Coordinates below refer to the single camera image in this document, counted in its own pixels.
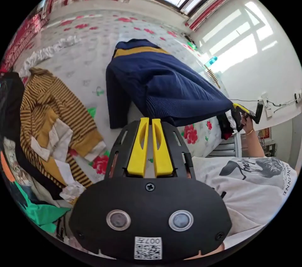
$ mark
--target white wall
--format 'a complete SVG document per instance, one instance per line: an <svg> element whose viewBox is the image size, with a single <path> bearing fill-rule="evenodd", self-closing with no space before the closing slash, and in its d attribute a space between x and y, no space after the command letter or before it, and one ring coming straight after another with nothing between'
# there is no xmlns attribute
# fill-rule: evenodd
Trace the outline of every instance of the white wall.
<svg viewBox="0 0 302 267"><path fill-rule="evenodd" d="M277 144L276 158L289 162L292 148L293 122L288 120L271 128L271 138Z"/></svg>
<svg viewBox="0 0 302 267"><path fill-rule="evenodd" d="M302 164L302 114L292 119L293 137L288 164L293 168L301 168Z"/></svg>
<svg viewBox="0 0 302 267"><path fill-rule="evenodd" d="M190 33L191 31L184 25L187 21L187 16L151 0L130 0L129 3L121 3L114 0L78 1L53 11L50 14L50 20L55 20L58 17L65 16L73 12L99 9L134 12L160 20L166 25L178 28L183 32Z"/></svg>
<svg viewBox="0 0 302 267"><path fill-rule="evenodd" d="M302 67L286 33L258 0L230 0L190 34L205 54L217 56L213 71L230 99L257 100L263 92L281 104L302 89ZM256 102L241 102L256 110ZM273 127L302 112L302 104L285 107L273 117L263 113L255 129Z"/></svg>

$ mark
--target wall socket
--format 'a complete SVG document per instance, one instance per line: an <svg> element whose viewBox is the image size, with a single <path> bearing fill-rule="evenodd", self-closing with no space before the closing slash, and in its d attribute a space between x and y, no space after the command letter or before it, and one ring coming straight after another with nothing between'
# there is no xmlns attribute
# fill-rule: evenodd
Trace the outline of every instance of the wall socket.
<svg viewBox="0 0 302 267"><path fill-rule="evenodd" d="M272 112L272 104L269 101L268 99L268 94L267 92L263 92L262 93L262 96L259 98L261 100L259 101L263 101L263 105L264 105L264 110L266 111L266 116L267 118L270 118L273 116L273 112Z"/></svg>

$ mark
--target white t-shirt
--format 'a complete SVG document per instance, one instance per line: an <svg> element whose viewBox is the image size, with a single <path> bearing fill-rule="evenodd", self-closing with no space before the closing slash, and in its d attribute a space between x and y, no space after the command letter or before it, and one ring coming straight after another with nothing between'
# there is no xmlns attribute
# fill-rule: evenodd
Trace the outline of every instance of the white t-shirt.
<svg viewBox="0 0 302 267"><path fill-rule="evenodd" d="M269 223L289 196L297 173L275 157L193 157L196 179L212 188L232 221L225 249L247 239Z"/></svg>

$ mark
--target bracelet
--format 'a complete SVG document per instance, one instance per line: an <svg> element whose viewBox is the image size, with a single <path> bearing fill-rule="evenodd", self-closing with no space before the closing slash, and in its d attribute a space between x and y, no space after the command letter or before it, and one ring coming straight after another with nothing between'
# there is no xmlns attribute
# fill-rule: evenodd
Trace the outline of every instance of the bracelet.
<svg viewBox="0 0 302 267"><path fill-rule="evenodd" d="M246 135L250 135L253 131L254 129L252 129L249 133L246 133Z"/></svg>

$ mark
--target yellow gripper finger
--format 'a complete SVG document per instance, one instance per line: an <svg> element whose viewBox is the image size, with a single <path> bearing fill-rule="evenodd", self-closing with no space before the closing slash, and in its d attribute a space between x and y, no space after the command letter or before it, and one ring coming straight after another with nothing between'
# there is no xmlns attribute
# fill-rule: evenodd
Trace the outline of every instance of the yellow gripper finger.
<svg viewBox="0 0 302 267"><path fill-rule="evenodd" d="M239 107L239 108L241 108L243 111L245 111L246 113L250 114L249 110L248 110L246 107L242 106L241 104L233 103L233 107L234 107L234 108Z"/></svg>
<svg viewBox="0 0 302 267"><path fill-rule="evenodd" d="M173 166L160 119L152 119L152 136L155 177L171 175Z"/></svg>
<svg viewBox="0 0 302 267"><path fill-rule="evenodd" d="M148 131L149 118L141 118L138 126L136 138L131 152L130 160L127 167L127 172L130 175L145 176L146 159L148 150Z"/></svg>

